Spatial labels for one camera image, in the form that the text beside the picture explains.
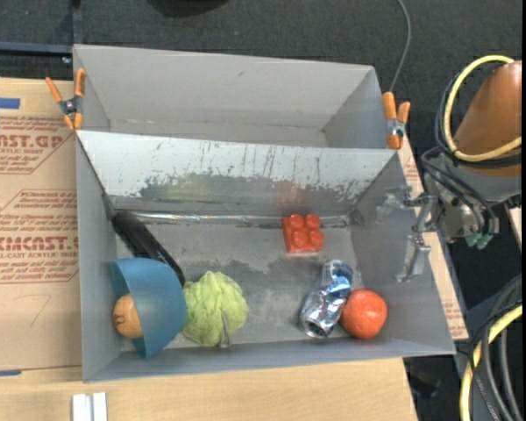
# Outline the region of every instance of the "wooden table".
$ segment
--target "wooden table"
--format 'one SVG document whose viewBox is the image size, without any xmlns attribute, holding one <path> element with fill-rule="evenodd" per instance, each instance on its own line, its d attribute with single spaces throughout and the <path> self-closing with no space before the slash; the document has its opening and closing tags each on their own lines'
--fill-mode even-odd
<svg viewBox="0 0 526 421">
<path fill-rule="evenodd" d="M 400 359 L 90 384 L 81 378 L 79 367 L 0 377 L 0 420 L 69 420 L 73 394 L 103 391 L 110 421 L 417 420 Z"/>
</svg>

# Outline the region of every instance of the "yellow cable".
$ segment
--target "yellow cable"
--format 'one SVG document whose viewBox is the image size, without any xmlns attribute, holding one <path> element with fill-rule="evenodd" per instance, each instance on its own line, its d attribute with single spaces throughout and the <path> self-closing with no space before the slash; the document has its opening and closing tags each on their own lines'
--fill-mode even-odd
<svg viewBox="0 0 526 421">
<path fill-rule="evenodd" d="M 450 94 L 448 96 L 448 100 L 446 100 L 446 106 L 444 108 L 444 139 L 446 141 L 446 145 L 450 148 L 450 150 L 454 153 L 454 155 L 458 159 L 461 159 L 462 161 L 468 161 L 468 162 L 486 161 L 486 160 L 501 156 L 502 154 L 508 153 L 509 151 L 514 150 L 515 148 L 517 148 L 518 146 L 522 144 L 522 136 L 518 136 L 516 139 L 512 140 L 511 142 L 508 142 L 506 145 L 495 148 L 492 151 L 481 153 L 481 154 L 465 154 L 458 150 L 458 147 L 456 146 L 456 144 L 454 143 L 454 139 L 452 138 L 451 124 L 450 124 L 451 111 L 452 111 L 452 106 L 454 105 L 454 99 L 456 98 L 456 94 L 458 94 L 458 90 L 461 87 L 463 81 L 466 79 L 467 76 L 470 75 L 470 73 L 472 73 L 474 69 L 476 69 L 481 64 L 485 64 L 486 62 L 496 62 L 496 61 L 505 62 L 508 64 L 510 62 L 513 62 L 514 60 L 507 56 L 500 56 L 498 54 L 495 54 L 495 55 L 484 56 L 472 62 L 458 76 L 454 85 L 451 88 Z"/>
<path fill-rule="evenodd" d="M 513 310 L 505 313 L 499 320 L 491 326 L 489 330 L 489 343 L 504 331 L 512 322 L 517 320 L 522 315 L 522 305 L 515 307 Z M 481 359 L 481 343 L 475 347 L 473 351 L 473 365 L 477 367 Z M 470 421 L 470 390 L 472 387 L 473 371 L 470 362 L 467 362 L 466 371 L 462 377 L 462 385 L 459 394 L 459 412 L 462 421 Z"/>
</svg>

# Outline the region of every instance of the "cabbage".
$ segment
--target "cabbage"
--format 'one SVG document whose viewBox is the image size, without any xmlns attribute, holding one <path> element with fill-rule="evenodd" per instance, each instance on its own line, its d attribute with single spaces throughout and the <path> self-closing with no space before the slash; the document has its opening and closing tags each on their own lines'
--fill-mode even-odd
<svg viewBox="0 0 526 421">
<path fill-rule="evenodd" d="M 233 334 L 247 320 L 249 306 L 242 289 L 227 275 L 207 271 L 198 282 L 183 287 L 188 316 L 183 334 L 202 346 L 216 346 L 224 334 L 222 313 L 228 333 Z"/>
</svg>

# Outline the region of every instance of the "red lego block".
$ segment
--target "red lego block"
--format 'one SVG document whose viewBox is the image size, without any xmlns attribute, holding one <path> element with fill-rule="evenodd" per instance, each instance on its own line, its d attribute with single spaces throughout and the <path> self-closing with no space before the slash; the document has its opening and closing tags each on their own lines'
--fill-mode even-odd
<svg viewBox="0 0 526 421">
<path fill-rule="evenodd" d="M 293 214 L 282 219 L 282 233 L 287 253 L 314 253 L 323 249 L 321 220 L 316 214 L 303 217 Z"/>
</svg>

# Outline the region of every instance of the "bin floor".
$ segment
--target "bin floor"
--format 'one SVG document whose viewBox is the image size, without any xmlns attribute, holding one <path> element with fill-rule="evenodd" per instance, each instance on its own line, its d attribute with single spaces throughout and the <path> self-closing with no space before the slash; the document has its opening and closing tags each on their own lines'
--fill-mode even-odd
<svg viewBox="0 0 526 421">
<path fill-rule="evenodd" d="M 343 260 L 355 271 L 353 287 L 362 287 L 349 226 L 322 227 L 319 253 L 287 253 L 280 227 L 177 222 L 148 229 L 180 265 L 186 280 L 197 281 L 207 271 L 220 271 L 244 292 L 250 313 L 244 327 L 232 335 L 236 344 L 301 340 L 298 328 L 305 296 L 319 277 L 322 265 Z M 131 257 L 118 241 L 119 257 Z M 332 337 L 346 337 L 337 326 Z M 179 334 L 167 347 L 197 346 Z M 129 341 L 124 350 L 132 350 Z"/>
</svg>

